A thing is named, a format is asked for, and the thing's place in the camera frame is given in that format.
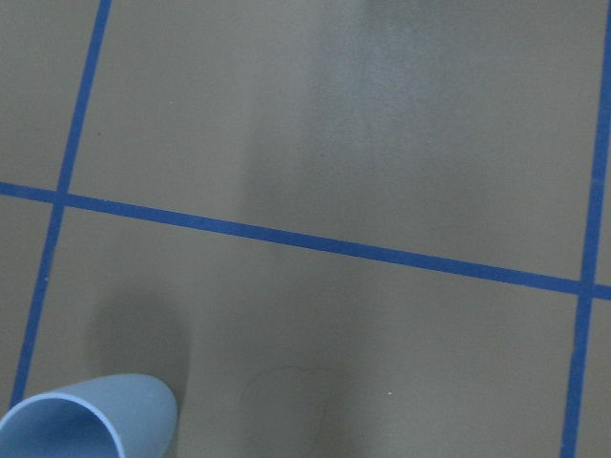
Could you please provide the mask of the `light blue plastic cup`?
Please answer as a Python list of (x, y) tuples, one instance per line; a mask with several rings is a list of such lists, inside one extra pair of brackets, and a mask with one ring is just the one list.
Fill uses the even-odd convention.
[(160, 379), (117, 374), (40, 393), (1, 420), (3, 457), (162, 457), (178, 403)]

